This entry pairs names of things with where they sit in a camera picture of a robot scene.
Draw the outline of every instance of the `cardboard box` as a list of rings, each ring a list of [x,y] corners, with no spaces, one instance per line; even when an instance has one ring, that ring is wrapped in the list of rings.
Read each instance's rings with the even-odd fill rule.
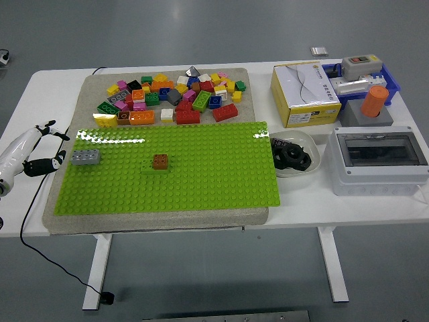
[[[341,108],[320,62],[274,66],[271,91],[284,127],[334,123]]]

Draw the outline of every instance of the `white bowl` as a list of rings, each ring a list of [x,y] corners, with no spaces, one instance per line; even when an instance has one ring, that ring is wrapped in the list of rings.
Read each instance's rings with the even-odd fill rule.
[[[270,138],[277,138],[282,140],[287,140],[291,143],[298,144],[301,146],[305,153],[311,158],[311,165],[305,171],[295,170],[293,168],[286,168],[283,170],[276,169],[275,174],[281,178],[289,178],[291,176],[298,176],[303,174],[308,174],[312,171],[315,171],[320,164],[320,154],[317,150],[317,146],[314,143],[314,140],[311,136],[303,131],[298,130],[288,130],[283,132],[272,133],[269,135]]]

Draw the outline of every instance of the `orange cylinder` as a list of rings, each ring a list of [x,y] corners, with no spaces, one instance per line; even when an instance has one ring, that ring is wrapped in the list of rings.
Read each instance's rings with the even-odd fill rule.
[[[361,106],[361,112],[367,117],[377,117],[389,96],[389,91],[382,86],[375,85],[369,89]]]

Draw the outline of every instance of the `white robotic arm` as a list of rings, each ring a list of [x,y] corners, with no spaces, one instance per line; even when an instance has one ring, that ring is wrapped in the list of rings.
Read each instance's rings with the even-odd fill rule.
[[[50,134],[66,141],[70,139],[57,129],[50,127],[54,124],[55,121],[49,121],[27,130],[14,139],[0,155],[0,197],[4,197],[12,190],[14,177],[23,171],[28,176],[39,176],[59,169],[66,156],[64,150],[51,159],[28,161],[29,155],[36,148],[42,136]]]

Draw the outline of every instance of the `white table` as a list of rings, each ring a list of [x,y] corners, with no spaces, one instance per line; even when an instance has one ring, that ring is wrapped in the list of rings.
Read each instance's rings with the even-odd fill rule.
[[[323,64],[333,64],[340,60],[324,60]],[[253,106],[257,121],[266,121],[270,133],[284,131],[274,99],[269,88],[273,66],[286,62],[251,62],[240,64],[196,65],[196,68],[246,68],[251,82]],[[98,74],[120,74],[126,72],[159,72],[167,70],[187,70],[189,66],[151,66],[129,68],[107,68]],[[20,99],[3,136],[0,151],[19,134],[37,123],[55,119],[59,130],[65,131],[71,122],[80,88],[93,69],[84,70],[43,70],[35,73]],[[394,125],[411,126],[416,138],[429,156],[429,149],[410,115],[399,93],[392,100],[389,112]],[[318,145],[321,156],[326,146],[328,134],[340,124],[300,127],[310,134]],[[32,154],[32,159],[52,157],[60,140],[44,137]],[[42,215],[53,175],[46,179],[37,201],[27,218],[25,236],[49,235],[42,224]],[[0,237],[18,236],[28,205],[31,203],[40,178],[29,178],[24,174],[15,177],[15,187],[0,201],[4,227]],[[343,273],[336,251],[332,231],[339,225],[371,225],[385,223],[429,222],[429,206],[426,195],[429,187],[423,186],[410,197],[338,197],[330,187],[330,179],[324,169],[324,162],[316,172],[294,178],[279,178],[281,206],[269,209],[269,217],[264,225],[246,226],[245,229],[270,229],[283,227],[317,227],[323,249],[326,270],[330,281],[334,302],[347,302]],[[89,283],[101,289],[111,234],[98,238]],[[87,289],[84,309],[97,309],[99,297]]]

